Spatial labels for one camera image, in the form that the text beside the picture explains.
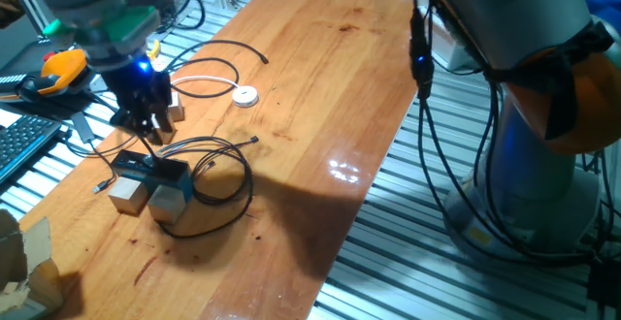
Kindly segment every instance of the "wooden tabletop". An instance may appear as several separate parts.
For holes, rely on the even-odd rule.
[[[93,194],[110,170],[100,159],[84,160],[21,220],[27,229],[49,218],[66,297],[55,318],[306,319],[416,91],[411,9],[411,0],[252,0],[214,39],[250,44],[270,63],[230,45],[208,45],[196,57],[233,62],[240,84],[259,90],[259,103],[240,109],[230,95],[183,96],[186,120],[175,137],[237,143],[258,136],[244,148],[256,186],[249,211],[218,233],[173,240],[148,209],[119,214],[106,192]],[[184,67],[175,78],[200,74],[233,78],[214,62]],[[181,87],[214,93],[226,85]],[[115,132],[100,148],[126,137]],[[193,165],[200,156],[181,158]],[[198,185],[225,195],[242,172],[216,159]],[[215,227],[242,204],[193,200],[174,230]]]

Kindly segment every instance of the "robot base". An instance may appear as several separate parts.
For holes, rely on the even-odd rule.
[[[462,188],[479,215],[490,224],[485,199],[484,171],[479,171],[478,186],[474,186],[471,173],[462,183]],[[597,213],[600,186],[598,177],[582,171],[575,171],[572,187],[561,200],[547,203],[523,202],[523,208],[537,207],[539,213],[533,213],[532,219],[520,220],[499,212],[513,236],[528,243],[534,251],[540,253],[574,253],[579,242],[588,232]],[[500,205],[503,194],[493,189],[495,205]],[[444,219],[444,227],[451,240],[457,247],[479,263],[502,269],[515,268],[517,265],[491,258],[476,249],[464,240],[476,245],[482,250],[502,258],[515,261],[526,261],[520,253],[507,247],[496,239],[470,211],[457,190],[452,190],[445,198],[444,206],[455,223],[452,227]],[[499,236],[504,235],[496,230]]]
[[[515,238],[537,253],[579,253],[580,242],[591,229],[600,205],[598,176],[578,170],[574,155],[547,148],[524,122],[510,96],[503,107],[489,178],[485,173],[488,158],[481,157],[479,162],[477,186],[473,173],[461,183],[466,197],[488,225],[497,229],[491,223],[494,216],[486,195],[486,181],[491,180],[494,207]],[[465,239],[492,255],[526,260],[478,221],[456,189],[446,196],[444,206],[454,224],[448,224],[445,217],[446,230],[469,256],[503,268],[510,264],[477,251]]]

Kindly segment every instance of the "small block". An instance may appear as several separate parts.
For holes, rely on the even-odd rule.
[[[11,295],[16,291],[17,286],[19,286],[18,282],[9,282],[7,283],[7,286],[4,287],[4,291],[2,291],[2,293],[5,295]]]
[[[179,93],[173,92],[171,96],[172,102],[171,105],[168,106],[168,113],[174,122],[183,121],[185,119],[185,114],[183,113],[183,105],[181,104]]]
[[[160,185],[148,200],[148,210],[155,221],[175,224],[186,203],[183,192],[177,188]]]
[[[168,120],[173,128],[173,132],[162,131],[162,129],[159,127],[159,124],[157,123],[157,119],[155,119],[155,115],[151,116],[151,123],[153,124],[153,130],[157,133],[157,136],[161,140],[162,144],[170,144],[171,141],[173,140],[173,137],[177,133],[177,128],[175,128],[175,122],[172,121],[170,113],[168,113]]]
[[[116,180],[108,196],[118,211],[133,214],[140,213],[148,199],[145,185],[126,177]]]

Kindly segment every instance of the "metal grating floor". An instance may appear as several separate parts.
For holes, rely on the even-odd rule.
[[[237,0],[241,7],[248,1]],[[176,29],[149,39],[161,41],[161,64],[170,62],[184,48],[209,40],[236,13],[220,9],[217,0],[204,2],[208,15],[200,29]],[[180,16],[181,23],[196,23],[199,9],[193,0]],[[109,93],[104,97],[114,99]],[[457,176],[473,166],[488,104],[482,77],[455,77],[437,69],[430,106],[443,150]],[[597,306],[586,298],[588,267],[499,272],[482,268],[455,248],[417,160],[417,109],[414,102],[309,319],[595,318]],[[93,105],[86,113],[98,140],[112,132],[106,124],[110,112],[105,108]],[[84,148],[77,136],[67,142]],[[451,183],[428,133],[425,152],[443,197]],[[0,188],[0,208],[22,217],[80,161],[63,142],[42,151],[28,169],[13,176],[9,187]]]

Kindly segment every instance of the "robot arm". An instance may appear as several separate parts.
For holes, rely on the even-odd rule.
[[[621,138],[619,35],[585,0],[432,1],[548,147],[576,154]]]
[[[68,48],[79,45],[88,66],[116,95],[119,111],[111,124],[141,136],[153,134],[153,120],[171,132],[167,115],[170,78],[153,70],[147,36],[159,25],[152,7],[128,7],[129,0],[45,0],[57,20],[45,34]]]

